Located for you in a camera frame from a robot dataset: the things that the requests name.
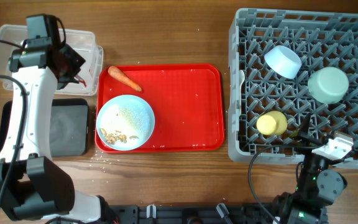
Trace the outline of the white plastic spoon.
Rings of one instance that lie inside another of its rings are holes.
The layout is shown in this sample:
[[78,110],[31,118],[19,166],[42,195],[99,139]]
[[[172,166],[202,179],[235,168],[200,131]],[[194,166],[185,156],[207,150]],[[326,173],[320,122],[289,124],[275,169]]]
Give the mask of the white plastic spoon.
[[239,99],[237,102],[237,109],[239,110],[239,114],[242,114],[242,85],[245,81],[245,73],[243,70],[239,70]]

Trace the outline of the light blue bowl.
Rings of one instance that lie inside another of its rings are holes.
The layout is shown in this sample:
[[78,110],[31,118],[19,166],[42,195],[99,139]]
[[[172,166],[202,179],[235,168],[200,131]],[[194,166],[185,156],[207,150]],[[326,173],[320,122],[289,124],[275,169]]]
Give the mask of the light blue bowl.
[[277,74],[294,79],[301,68],[301,59],[288,47],[278,45],[264,55],[267,65]]

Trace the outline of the green bowl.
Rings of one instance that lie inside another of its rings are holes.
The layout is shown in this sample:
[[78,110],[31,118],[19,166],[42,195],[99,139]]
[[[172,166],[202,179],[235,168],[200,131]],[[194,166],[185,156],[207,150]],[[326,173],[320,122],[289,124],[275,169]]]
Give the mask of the green bowl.
[[311,74],[308,79],[310,95],[320,103],[335,104],[349,89],[349,79],[340,69],[325,67]]

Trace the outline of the red snack wrapper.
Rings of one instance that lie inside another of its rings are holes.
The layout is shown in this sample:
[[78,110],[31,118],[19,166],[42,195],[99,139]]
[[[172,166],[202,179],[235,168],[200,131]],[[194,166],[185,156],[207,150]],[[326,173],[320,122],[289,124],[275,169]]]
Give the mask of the red snack wrapper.
[[85,82],[79,75],[76,76],[76,79],[77,79],[85,88],[87,87],[86,82]]

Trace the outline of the orange carrot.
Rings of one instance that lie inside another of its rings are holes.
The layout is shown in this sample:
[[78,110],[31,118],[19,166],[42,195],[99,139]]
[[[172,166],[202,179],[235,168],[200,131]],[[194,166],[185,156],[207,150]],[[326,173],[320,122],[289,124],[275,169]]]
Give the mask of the orange carrot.
[[129,77],[127,77],[120,69],[118,69],[115,66],[110,66],[108,68],[108,74],[113,77],[114,79],[116,79],[117,81],[131,87],[133,90],[135,91],[142,91],[142,88],[135,83],[134,81],[132,81]]

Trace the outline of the light blue plate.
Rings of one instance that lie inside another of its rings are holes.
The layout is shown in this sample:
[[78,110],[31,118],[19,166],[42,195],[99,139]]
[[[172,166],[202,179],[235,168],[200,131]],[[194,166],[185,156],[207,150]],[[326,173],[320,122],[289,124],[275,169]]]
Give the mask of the light blue plate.
[[[151,137],[155,127],[152,107],[135,95],[121,95],[108,100],[100,108],[96,118],[96,137],[103,146],[119,152],[133,151],[143,146]],[[106,144],[98,129],[131,129],[140,136],[136,142],[116,145]]]

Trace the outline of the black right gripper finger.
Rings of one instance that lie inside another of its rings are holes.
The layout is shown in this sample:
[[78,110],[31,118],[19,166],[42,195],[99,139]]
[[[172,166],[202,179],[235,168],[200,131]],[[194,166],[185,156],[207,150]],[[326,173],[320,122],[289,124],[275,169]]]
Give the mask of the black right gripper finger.
[[318,164],[319,165],[336,165],[336,164],[340,164],[340,163],[344,163],[345,161],[348,160],[353,160],[353,157],[350,155],[347,155],[345,157],[343,157],[342,159],[332,159],[326,156],[321,156]]
[[311,113],[308,113],[304,120],[299,125],[298,129],[294,131],[294,140],[308,140],[308,131],[310,126]]

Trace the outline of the yellow cup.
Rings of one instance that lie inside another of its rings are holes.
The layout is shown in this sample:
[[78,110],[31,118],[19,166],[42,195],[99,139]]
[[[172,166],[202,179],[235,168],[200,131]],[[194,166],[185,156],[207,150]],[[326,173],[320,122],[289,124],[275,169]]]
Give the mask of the yellow cup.
[[257,130],[263,135],[281,135],[287,130],[288,121],[280,111],[270,111],[257,120]]

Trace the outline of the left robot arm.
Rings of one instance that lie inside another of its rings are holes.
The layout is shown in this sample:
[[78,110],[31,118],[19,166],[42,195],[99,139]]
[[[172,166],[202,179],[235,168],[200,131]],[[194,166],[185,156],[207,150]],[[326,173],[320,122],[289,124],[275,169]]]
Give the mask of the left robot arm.
[[67,44],[59,18],[38,14],[26,21],[27,38],[8,63],[14,93],[0,151],[0,213],[13,221],[109,222],[114,216],[106,201],[75,190],[50,153],[53,96],[81,81],[78,73],[85,60]]

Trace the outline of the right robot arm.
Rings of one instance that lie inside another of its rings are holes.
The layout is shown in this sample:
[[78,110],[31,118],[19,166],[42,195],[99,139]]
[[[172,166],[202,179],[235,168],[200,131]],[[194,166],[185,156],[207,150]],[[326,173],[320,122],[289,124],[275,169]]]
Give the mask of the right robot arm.
[[[330,166],[343,162],[353,153],[352,136],[335,131],[322,141],[308,135],[311,113],[291,134],[297,145],[273,145],[257,152],[249,163],[247,178],[249,187],[259,207],[272,223],[321,223],[324,209],[330,206],[347,187],[346,178]],[[252,185],[252,167],[256,158],[269,149],[292,148],[304,155],[296,167],[296,187],[293,193],[277,195],[269,208],[262,204]]]

